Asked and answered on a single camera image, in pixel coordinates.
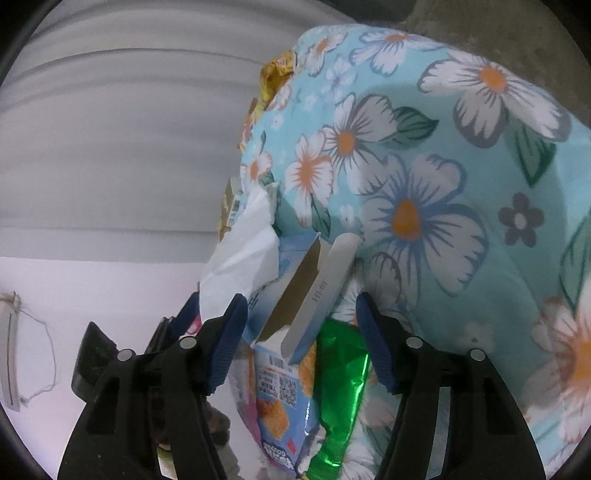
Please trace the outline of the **gold candy wrapper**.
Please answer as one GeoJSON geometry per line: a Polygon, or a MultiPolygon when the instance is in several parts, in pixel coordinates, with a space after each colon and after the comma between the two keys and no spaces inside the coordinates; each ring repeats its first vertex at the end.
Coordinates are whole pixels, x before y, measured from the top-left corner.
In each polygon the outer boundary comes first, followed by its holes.
{"type": "Polygon", "coordinates": [[[242,182],[238,177],[230,177],[221,200],[221,217],[218,222],[218,240],[231,231],[242,200],[242,182]]]}

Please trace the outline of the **white tissue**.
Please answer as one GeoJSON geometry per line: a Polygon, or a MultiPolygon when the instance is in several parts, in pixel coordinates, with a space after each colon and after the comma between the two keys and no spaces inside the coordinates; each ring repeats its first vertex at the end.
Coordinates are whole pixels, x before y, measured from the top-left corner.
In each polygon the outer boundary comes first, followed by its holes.
{"type": "Polygon", "coordinates": [[[205,264],[199,284],[202,321],[221,316],[236,294],[249,298],[279,276],[276,193],[276,183],[250,188],[235,224],[205,264]]]}

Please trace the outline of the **white air conditioner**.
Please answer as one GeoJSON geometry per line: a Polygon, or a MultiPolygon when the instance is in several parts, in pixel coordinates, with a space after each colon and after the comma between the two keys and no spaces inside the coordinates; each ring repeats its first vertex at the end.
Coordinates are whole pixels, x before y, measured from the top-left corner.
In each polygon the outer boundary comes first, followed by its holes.
{"type": "Polygon", "coordinates": [[[16,363],[16,345],[20,306],[20,296],[16,292],[13,292],[12,294],[1,295],[1,400],[6,408],[15,412],[20,411],[20,396],[18,390],[16,363]]]}

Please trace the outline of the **blue snack bag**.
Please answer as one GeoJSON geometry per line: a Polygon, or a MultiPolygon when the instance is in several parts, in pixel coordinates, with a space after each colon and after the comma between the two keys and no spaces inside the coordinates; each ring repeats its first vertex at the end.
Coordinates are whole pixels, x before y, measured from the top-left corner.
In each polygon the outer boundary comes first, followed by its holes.
{"type": "Polygon", "coordinates": [[[295,477],[304,473],[304,458],[318,432],[315,360],[315,345],[290,365],[280,354],[242,341],[228,372],[246,429],[270,464],[295,477]]]}

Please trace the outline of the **white curtain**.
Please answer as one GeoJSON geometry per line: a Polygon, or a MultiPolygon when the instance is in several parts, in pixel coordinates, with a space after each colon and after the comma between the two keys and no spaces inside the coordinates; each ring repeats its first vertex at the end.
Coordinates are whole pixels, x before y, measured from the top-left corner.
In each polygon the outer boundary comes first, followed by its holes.
{"type": "Polygon", "coordinates": [[[266,62],[320,1],[62,1],[1,88],[5,257],[204,262],[266,62]]]}

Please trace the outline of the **green foil wrapper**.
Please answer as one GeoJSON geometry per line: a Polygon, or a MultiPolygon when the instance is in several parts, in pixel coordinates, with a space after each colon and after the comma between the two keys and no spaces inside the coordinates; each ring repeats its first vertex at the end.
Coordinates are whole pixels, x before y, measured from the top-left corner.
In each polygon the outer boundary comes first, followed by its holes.
{"type": "Polygon", "coordinates": [[[370,368],[362,334],[347,323],[325,320],[317,338],[315,395],[325,440],[312,456],[305,477],[335,479],[356,425],[370,368]]]}

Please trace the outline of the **gold foil wrapper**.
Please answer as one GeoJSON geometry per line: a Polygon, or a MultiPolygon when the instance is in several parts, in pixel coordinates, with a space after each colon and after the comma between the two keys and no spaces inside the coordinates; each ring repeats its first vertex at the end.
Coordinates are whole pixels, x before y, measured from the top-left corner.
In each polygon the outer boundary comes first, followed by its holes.
{"type": "Polygon", "coordinates": [[[293,76],[295,64],[296,54],[287,50],[263,66],[259,75],[259,99],[263,107],[270,105],[280,88],[293,76]]]}

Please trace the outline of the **white cardboard box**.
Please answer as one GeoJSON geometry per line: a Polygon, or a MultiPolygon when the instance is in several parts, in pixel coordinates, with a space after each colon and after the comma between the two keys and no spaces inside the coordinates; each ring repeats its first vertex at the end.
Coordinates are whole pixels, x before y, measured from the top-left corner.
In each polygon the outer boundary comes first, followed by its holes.
{"type": "Polygon", "coordinates": [[[332,243],[318,233],[280,238],[280,276],[252,294],[245,342],[300,363],[328,317],[356,260],[362,238],[332,243]]]}

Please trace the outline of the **floral blue table cloth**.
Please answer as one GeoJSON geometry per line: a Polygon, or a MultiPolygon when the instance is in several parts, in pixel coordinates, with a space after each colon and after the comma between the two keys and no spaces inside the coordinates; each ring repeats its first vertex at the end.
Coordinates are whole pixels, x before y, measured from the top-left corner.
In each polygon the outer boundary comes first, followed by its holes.
{"type": "Polygon", "coordinates": [[[548,477],[590,426],[590,131],[484,57],[404,31],[321,26],[259,97],[245,187],[276,183],[276,230],[363,242],[332,309],[381,311],[434,347],[479,348],[516,397],[548,477]]]}

